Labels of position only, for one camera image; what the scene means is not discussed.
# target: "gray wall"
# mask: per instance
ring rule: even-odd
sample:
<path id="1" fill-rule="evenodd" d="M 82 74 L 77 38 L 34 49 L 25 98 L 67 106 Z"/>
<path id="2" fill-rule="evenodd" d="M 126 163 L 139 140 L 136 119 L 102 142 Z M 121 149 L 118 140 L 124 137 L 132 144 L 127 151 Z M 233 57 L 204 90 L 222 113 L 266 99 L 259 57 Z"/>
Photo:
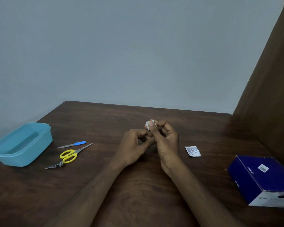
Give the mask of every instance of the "gray wall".
<path id="1" fill-rule="evenodd" d="M 66 100 L 232 113 L 283 4 L 0 0 L 0 138 Z"/>

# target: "dark blue box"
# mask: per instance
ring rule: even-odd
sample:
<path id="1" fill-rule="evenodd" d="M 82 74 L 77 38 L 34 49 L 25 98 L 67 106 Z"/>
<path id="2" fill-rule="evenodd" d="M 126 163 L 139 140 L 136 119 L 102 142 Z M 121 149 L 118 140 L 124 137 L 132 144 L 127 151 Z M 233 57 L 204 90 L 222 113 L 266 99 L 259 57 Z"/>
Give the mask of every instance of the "dark blue box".
<path id="1" fill-rule="evenodd" d="M 228 173 L 249 206 L 284 207 L 284 166 L 274 158 L 236 156 Z"/>

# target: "scissors handle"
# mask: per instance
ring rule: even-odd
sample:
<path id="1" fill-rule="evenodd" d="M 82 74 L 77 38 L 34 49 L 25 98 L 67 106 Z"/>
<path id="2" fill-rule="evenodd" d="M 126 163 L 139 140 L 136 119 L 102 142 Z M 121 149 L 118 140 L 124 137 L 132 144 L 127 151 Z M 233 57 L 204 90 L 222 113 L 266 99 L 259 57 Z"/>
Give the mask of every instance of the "scissors handle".
<path id="1" fill-rule="evenodd" d="M 63 159 L 64 163 L 71 163 L 77 158 L 78 154 L 75 150 L 66 150 L 62 154 L 60 154 L 60 158 Z"/>

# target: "forearm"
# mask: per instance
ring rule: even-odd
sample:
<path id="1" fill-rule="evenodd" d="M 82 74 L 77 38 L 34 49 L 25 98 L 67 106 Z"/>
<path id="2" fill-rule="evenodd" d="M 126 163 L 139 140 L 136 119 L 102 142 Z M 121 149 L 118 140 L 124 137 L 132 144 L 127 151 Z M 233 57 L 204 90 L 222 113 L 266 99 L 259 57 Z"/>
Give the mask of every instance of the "forearm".
<path id="1" fill-rule="evenodd" d="M 44 227 L 89 227 L 123 167 L 113 161 L 79 191 Z"/>
<path id="2" fill-rule="evenodd" d="M 168 166 L 169 176 L 189 205 L 201 227 L 244 226 L 201 183 L 180 158 Z"/>

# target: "blue handle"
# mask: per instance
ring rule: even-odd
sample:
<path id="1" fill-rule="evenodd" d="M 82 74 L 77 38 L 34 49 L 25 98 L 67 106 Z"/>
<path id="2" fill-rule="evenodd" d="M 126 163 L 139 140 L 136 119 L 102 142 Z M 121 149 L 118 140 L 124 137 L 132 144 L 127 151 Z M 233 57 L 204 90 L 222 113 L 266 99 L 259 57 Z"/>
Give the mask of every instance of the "blue handle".
<path id="1" fill-rule="evenodd" d="M 78 145 L 81 145 L 81 144 L 86 144 L 86 141 L 74 143 L 74 146 L 78 146 Z"/>

